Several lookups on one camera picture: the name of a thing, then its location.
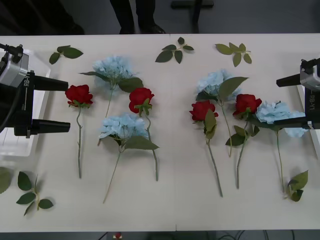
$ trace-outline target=hydrangea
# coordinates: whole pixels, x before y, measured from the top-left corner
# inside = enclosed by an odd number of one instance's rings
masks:
[[[100,139],[109,135],[118,135],[121,139],[132,136],[148,137],[145,130],[145,121],[133,113],[123,113],[120,116],[110,116],[103,120]]]
[[[123,56],[109,56],[104,60],[98,60],[92,68],[95,72],[102,74],[111,79],[111,83],[96,77],[94,83],[97,88],[102,89],[105,93],[110,90],[117,91],[119,86],[118,80],[129,79],[133,77],[129,60]]]
[[[255,115],[260,122],[266,122],[267,124],[273,124],[274,121],[278,120],[293,119],[306,116],[303,112],[290,112],[288,105],[284,102],[273,102],[271,104],[268,104],[268,102],[262,103],[257,108]],[[307,129],[301,127],[285,128],[284,130],[290,137],[295,138],[302,137],[303,134],[308,131]]]
[[[299,112],[299,111],[294,111],[290,113],[289,118],[294,119],[294,118],[301,118],[305,117],[306,114],[304,112]],[[284,129],[285,132],[292,138],[301,138],[305,132],[307,132],[307,129],[304,129],[302,127],[289,127]]]
[[[210,72],[207,77],[202,78],[197,84],[197,92],[200,93],[205,91],[207,94],[216,96],[218,95],[218,91],[220,85],[232,78],[233,76],[226,70],[220,69],[216,72]],[[227,101],[234,100],[237,95],[241,93],[241,88],[237,88],[231,95],[226,99]]]

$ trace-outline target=rose stem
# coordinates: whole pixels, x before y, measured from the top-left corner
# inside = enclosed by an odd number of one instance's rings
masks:
[[[110,93],[110,97],[109,97],[109,103],[108,103],[108,108],[107,108],[107,110],[106,110],[106,114],[105,114],[105,117],[107,117],[107,115],[108,115],[108,112],[109,112],[109,107],[110,107],[110,102],[111,102],[111,98],[112,98],[112,93],[114,92],[114,89],[112,89],[111,90],[111,93]]]
[[[275,131],[275,135],[276,135],[276,145],[278,147],[278,153],[279,153],[279,159],[280,159],[282,191],[285,192],[284,175],[283,175],[283,170],[282,170],[282,161],[281,161],[280,147],[279,147],[279,130]]]
[[[231,157],[231,152],[232,152],[232,139],[231,139],[231,133],[230,133],[230,127],[229,127],[229,124],[228,124],[228,121],[227,121],[227,116],[226,116],[226,113],[225,113],[225,108],[224,108],[224,103],[220,100],[220,106],[221,106],[221,109],[222,109],[222,113],[223,113],[223,116],[224,116],[224,119],[225,119],[225,123],[226,123],[226,126],[228,127],[228,132],[229,132],[229,139],[230,139],[230,153],[229,153],[229,158]]]
[[[116,164],[115,164],[115,167],[114,167],[114,170],[113,170],[113,173],[112,173],[112,177],[111,177],[111,180],[110,180],[108,189],[106,190],[106,194],[105,194],[105,196],[104,196],[103,203],[105,203],[105,201],[106,201],[106,199],[107,199],[107,196],[108,196],[108,193],[109,193],[109,189],[110,189],[112,180],[114,179],[115,171],[116,171],[116,168],[117,168],[119,159],[120,159],[120,154],[121,154],[121,151],[119,151],[118,159],[116,160]]]
[[[150,136],[151,120],[148,118],[147,115],[145,115],[145,117],[149,121],[149,126],[147,127],[146,131],[148,132],[148,136],[149,136],[150,142],[152,142],[151,141],[151,136]],[[155,180],[158,181],[158,179],[159,179],[159,176],[158,176],[158,160],[157,160],[157,156],[156,156],[155,150],[152,150],[152,153],[153,153],[153,157],[154,157],[154,160],[155,160]]]
[[[239,165],[240,165],[242,153],[244,151],[244,148],[245,148],[245,145],[246,145],[246,142],[247,142],[247,134],[246,134],[247,125],[248,125],[248,121],[246,121],[245,126],[244,126],[244,142],[242,144],[242,148],[241,148],[238,164],[236,165],[236,189],[239,189]]]
[[[224,196],[222,194],[222,189],[221,189],[221,185],[220,185],[219,174],[218,174],[216,162],[215,162],[214,156],[212,155],[212,151],[211,151],[211,147],[210,147],[210,140],[208,140],[206,144],[208,145],[209,152],[210,152],[210,155],[211,155],[211,159],[212,159],[212,162],[213,162],[213,165],[214,165],[216,179],[218,181],[218,187],[219,187],[220,196],[223,198]]]
[[[82,126],[80,125],[79,123],[79,117],[80,117],[80,114],[81,114],[81,107],[79,106],[79,113],[78,113],[78,116],[76,117],[76,123],[78,124],[79,126],[79,141],[78,141],[78,146],[79,146],[79,149],[78,149],[78,172],[79,172],[79,178],[81,179],[81,163],[80,163],[80,154],[81,154],[81,129],[82,129]]]

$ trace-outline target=metal stand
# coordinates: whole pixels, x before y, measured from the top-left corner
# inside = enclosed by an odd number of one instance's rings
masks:
[[[172,1],[172,9],[190,9],[194,8],[192,22],[198,23],[201,8],[212,8],[214,6],[213,0],[183,0]]]

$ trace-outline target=robotic arm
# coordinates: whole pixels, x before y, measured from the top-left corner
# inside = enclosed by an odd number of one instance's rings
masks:
[[[14,128],[14,135],[26,136],[45,133],[67,133],[70,123],[32,119],[34,90],[66,91],[68,83],[36,76],[28,71],[29,56],[23,46],[3,45],[5,54],[0,61],[0,132]]]
[[[320,58],[301,60],[300,74],[276,81],[279,87],[305,86],[305,117],[275,121],[282,128],[320,129]]]

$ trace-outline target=rose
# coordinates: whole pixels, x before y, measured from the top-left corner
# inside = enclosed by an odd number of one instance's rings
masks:
[[[88,85],[71,85],[71,87],[65,91],[65,95],[70,100],[68,104],[75,107],[88,107],[88,105],[93,104],[91,101],[93,95],[89,93]]]
[[[192,114],[192,120],[194,121],[204,121],[209,109],[212,112],[215,112],[216,107],[209,100],[207,101],[198,101],[191,105],[193,107],[192,111],[189,111]]]
[[[129,95],[129,99],[131,101],[129,103],[130,110],[135,114],[139,113],[139,108],[135,108],[135,106],[143,105],[146,99],[149,99],[149,102],[146,103],[146,104],[149,104],[153,97],[154,97],[154,94],[152,94],[150,89],[145,87],[136,88]]]
[[[256,113],[257,108],[262,103],[261,99],[256,99],[255,95],[251,94],[239,94],[236,96],[235,112],[233,115],[238,115],[247,112],[247,108],[250,109],[250,113]]]

